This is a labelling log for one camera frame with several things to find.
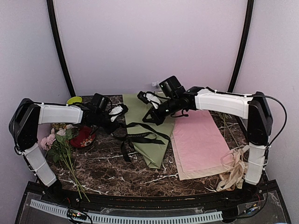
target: marble table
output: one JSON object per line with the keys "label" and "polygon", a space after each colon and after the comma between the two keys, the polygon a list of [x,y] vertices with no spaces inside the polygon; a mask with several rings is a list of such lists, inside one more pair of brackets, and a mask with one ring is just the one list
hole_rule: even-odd
{"label": "marble table", "polygon": [[[83,102],[88,102],[91,98],[83,97]],[[122,103],[122,96],[110,98],[113,106]],[[233,116],[226,116],[227,127],[224,128],[221,114],[211,112],[211,115],[230,149],[246,145],[245,137]],[[118,134],[126,132],[126,129],[117,130]],[[218,175],[180,181],[171,143],[168,144],[161,169],[148,168],[143,157],[129,147],[132,163],[126,163],[121,155],[120,145],[120,141],[99,129],[90,146],[73,150],[77,178],[86,192],[111,196],[185,196],[211,193],[220,181]],[[68,170],[61,164],[48,160],[63,188],[76,191]]]}

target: white flower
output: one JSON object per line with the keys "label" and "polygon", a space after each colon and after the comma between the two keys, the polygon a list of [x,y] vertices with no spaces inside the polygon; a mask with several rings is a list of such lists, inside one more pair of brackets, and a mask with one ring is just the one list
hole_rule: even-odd
{"label": "white flower", "polygon": [[74,127],[73,125],[67,125],[66,129],[70,129],[70,128],[73,128],[73,127]]}
{"label": "white flower", "polygon": [[58,131],[56,134],[58,134],[60,136],[65,136],[65,129]]}

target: yellow bowl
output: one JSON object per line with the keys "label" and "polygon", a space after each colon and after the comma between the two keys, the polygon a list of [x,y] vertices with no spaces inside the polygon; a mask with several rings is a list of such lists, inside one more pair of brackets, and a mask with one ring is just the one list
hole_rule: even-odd
{"label": "yellow bowl", "polygon": [[81,97],[72,97],[67,102],[68,105],[72,105],[73,103],[82,103]]}

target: pink wrapping paper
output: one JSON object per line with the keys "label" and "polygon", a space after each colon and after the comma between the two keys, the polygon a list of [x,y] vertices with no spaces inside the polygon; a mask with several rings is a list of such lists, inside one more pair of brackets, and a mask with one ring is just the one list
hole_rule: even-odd
{"label": "pink wrapping paper", "polygon": [[[189,111],[189,117],[176,119],[173,138],[177,151],[176,163],[180,163],[186,174],[210,171],[217,174],[223,171],[221,157],[229,151],[228,145],[221,135],[209,111]],[[226,157],[224,163],[230,163],[233,157]]]}

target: green wrapping paper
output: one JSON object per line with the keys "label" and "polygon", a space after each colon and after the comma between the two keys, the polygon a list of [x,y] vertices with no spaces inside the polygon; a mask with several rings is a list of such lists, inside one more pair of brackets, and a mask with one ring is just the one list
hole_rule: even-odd
{"label": "green wrapping paper", "polygon": [[[129,108],[129,111],[125,114],[126,124],[132,122],[143,123],[142,119],[147,111],[152,107],[152,104],[145,104],[137,98],[136,94],[124,94],[123,103]],[[157,126],[152,123],[146,123],[151,126],[157,132],[161,132],[171,136],[174,128],[174,118],[167,117],[163,124]],[[127,129],[128,134],[138,134],[148,132],[141,126],[130,127]],[[133,143],[137,152],[143,155],[143,158],[149,168],[160,169],[162,161],[168,145],[168,140],[157,135],[157,139],[164,142],[165,145],[153,144],[153,143]]]}

